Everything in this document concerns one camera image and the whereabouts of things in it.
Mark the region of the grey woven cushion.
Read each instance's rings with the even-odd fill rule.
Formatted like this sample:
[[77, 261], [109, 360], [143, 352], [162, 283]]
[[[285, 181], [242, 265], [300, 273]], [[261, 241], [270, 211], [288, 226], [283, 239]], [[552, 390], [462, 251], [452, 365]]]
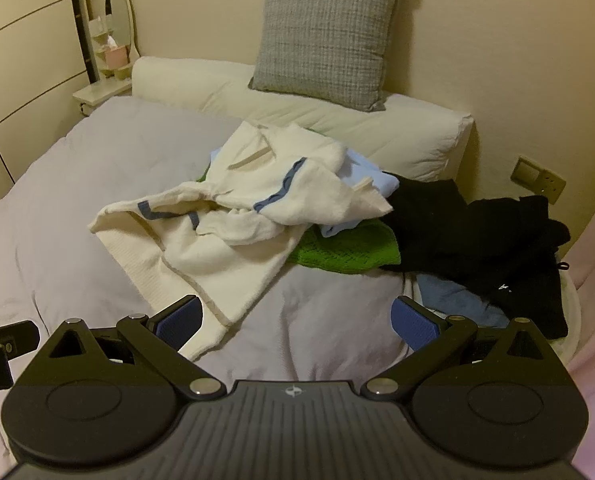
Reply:
[[265, 0], [248, 88], [381, 112], [397, 1]]

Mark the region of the pink tissue box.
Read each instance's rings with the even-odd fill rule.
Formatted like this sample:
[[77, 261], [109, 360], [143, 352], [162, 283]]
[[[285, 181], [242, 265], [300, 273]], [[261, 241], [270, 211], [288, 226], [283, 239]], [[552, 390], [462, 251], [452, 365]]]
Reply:
[[129, 63], [126, 46], [107, 47], [104, 50], [104, 61], [109, 70], [118, 70]]

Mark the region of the white round laundry basket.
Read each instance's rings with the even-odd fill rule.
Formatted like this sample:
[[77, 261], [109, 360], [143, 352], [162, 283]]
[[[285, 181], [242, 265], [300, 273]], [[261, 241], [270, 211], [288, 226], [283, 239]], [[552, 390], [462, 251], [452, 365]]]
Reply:
[[567, 322], [567, 336], [549, 341], [552, 350], [560, 361], [568, 366], [575, 356], [582, 333], [582, 307], [579, 303], [577, 289], [570, 276], [569, 265], [561, 261], [558, 263], [561, 285], [561, 299], [565, 322]]

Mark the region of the light blue shirt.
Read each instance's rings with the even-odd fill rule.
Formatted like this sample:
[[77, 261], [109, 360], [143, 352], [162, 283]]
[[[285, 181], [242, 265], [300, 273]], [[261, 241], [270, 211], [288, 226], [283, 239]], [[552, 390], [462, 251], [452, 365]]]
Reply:
[[196, 232], [230, 246], [295, 237], [313, 224], [335, 234], [360, 221], [384, 216], [397, 188], [393, 177], [353, 151], [327, 146], [322, 152], [278, 154], [269, 146], [212, 152], [206, 174], [212, 209]]

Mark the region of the blue denim garment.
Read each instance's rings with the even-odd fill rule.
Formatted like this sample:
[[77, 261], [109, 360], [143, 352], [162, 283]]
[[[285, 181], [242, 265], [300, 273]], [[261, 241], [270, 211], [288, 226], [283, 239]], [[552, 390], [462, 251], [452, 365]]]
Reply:
[[505, 328], [509, 324], [509, 318], [503, 311], [469, 292], [465, 286], [430, 274], [418, 274], [416, 281], [422, 304], [427, 309], [446, 316], [463, 315], [478, 326]]

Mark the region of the green knit garment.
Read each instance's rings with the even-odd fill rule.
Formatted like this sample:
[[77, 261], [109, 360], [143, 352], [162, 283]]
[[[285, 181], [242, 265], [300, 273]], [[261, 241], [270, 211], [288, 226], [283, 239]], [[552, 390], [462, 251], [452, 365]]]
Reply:
[[401, 261], [395, 235], [381, 222], [381, 217], [360, 221], [357, 226], [335, 234], [313, 224], [301, 237], [286, 232], [265, 242], [230, 246], [215, 235], [196, 232], [201, 214], [211, 210], [214, 203], [206, 180], [192, 183], [191, 190], [193, 195], [186, 216], [198, 237], [192, 247], [191, 271], [196, 275], [226, 272], [243, 280], [269, 282], [286, 262], [355, 274]]

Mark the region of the cream wardrobe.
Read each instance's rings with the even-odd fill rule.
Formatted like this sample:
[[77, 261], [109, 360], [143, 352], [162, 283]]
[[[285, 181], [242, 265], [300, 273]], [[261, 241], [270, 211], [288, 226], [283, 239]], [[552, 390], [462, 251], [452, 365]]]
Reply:
[[0, 200], [78, 122], [88, 82], [73, 0], [0, 0]]

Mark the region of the grey bed sheet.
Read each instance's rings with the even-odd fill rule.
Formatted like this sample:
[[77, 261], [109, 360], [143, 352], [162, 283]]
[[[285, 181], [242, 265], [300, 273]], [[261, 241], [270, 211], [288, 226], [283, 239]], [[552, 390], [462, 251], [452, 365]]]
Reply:
[[[0, 326], [66, 318], [114, 325], [150, 307], [90, 232], [106, 205], [198, 179], [239, 122], [115, 98], [37, 159], [0, 200]], [[390, 310], [405, 290], [382, 271], [345, 275], [284, 266], [233, 336], [201, 356], [226, 384], [344, 380], [362, 384], [407, 356]]]

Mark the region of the cream knit striped sweater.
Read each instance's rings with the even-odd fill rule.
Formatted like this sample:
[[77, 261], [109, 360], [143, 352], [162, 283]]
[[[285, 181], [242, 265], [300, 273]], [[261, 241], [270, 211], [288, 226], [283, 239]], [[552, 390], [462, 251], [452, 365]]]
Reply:
[[204, 180], [107, 205], [89, 229], [154, 311], [200, 298], [201, 326], [181, 348], [194, 360], [247, 314], [310, 226], [391, 211], [371, 178], [341, 180], [346, 153], [295, 124], [242, 122]]

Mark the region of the long cream bolster pillow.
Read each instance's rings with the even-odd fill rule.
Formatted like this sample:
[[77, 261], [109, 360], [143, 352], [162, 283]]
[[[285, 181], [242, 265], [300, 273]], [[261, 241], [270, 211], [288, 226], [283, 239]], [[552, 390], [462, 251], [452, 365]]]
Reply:
[[254, 67], [198, 58], [139, 58], [132, 94], [145, 101], [285, 126], [295, 122], [340, 141], [381, 169], [418, 181], [457, 177], [474, 124], [468, 113], [391, 94], [381, 112], [248, 88]]

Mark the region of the black garment pile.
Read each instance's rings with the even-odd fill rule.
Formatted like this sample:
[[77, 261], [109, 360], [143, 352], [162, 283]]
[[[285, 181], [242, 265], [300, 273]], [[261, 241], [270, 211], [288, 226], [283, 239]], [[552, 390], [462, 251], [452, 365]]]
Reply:
[[567, 336], [559, 248], [569, 228], [549, 217], [546, 197], [474, 200], [453, 180], [400, 177], [381, 218], [394, 233], [396, 272], [430, 274], [473, 292], [507, 318], [529, 318], [548, 339]]

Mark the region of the wall power socket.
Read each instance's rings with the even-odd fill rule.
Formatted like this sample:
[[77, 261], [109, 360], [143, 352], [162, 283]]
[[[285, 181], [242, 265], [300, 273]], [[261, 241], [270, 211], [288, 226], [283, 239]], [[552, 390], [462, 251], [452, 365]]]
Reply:
[[511, 181], [535, 195], [544, 196], [554, 205], [560, 198], [567, 181], [554, 172], [520, 156], [512, 171]]

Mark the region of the white bedside shelf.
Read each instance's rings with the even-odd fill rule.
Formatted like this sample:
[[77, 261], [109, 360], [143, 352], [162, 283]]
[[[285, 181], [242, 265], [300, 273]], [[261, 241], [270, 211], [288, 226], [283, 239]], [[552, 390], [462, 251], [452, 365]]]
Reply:
[[131, 93], [132, 81], [115, 77], [99, 80], [73, 93], [80, 114], [88, 117], [98, 107], [114, 96], [126, 96]]

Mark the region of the oval vanity mirror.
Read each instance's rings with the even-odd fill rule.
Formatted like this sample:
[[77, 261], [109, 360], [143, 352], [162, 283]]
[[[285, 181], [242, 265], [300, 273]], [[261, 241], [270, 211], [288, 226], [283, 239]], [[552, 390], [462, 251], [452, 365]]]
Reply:
[[130, 62], [136, 61], [140, 53], [131, 0], [104, 0], [104, 21], [115, 44], [126, 48]]

